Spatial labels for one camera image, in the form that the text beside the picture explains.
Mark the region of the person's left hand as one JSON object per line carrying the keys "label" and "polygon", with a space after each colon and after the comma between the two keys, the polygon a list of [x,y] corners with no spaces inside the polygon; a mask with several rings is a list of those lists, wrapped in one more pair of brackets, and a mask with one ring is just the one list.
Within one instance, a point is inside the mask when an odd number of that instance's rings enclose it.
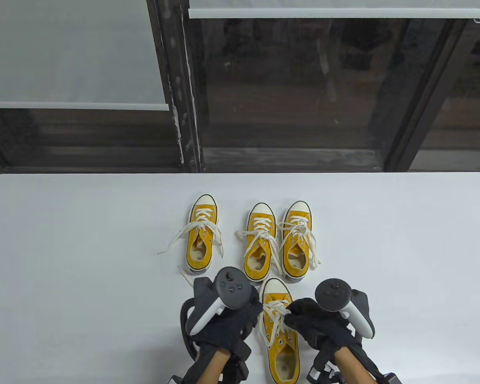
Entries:
{"label": "person's left hand", "polygon": [[254,296],[247,305],[238,310],[224,309],[216,315],[196,335],[190,339],[199,347],[211,346],[233,353],[238,343],[251,333],[258,323],[262,312],[262,304],[258,296]]}

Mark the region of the person's right hand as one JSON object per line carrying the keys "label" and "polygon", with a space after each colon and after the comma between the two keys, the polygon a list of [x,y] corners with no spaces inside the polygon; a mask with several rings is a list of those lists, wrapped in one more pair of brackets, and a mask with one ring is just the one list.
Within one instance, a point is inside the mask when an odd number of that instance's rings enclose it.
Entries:
{"label": "person's right hand", "polygon": [[302,336],[309,346],[321,350],[329,343],[334,351],[358,344],[348,321],[337,312],[327,312],[311,298],[298,299],[286,308],[284,323]]}

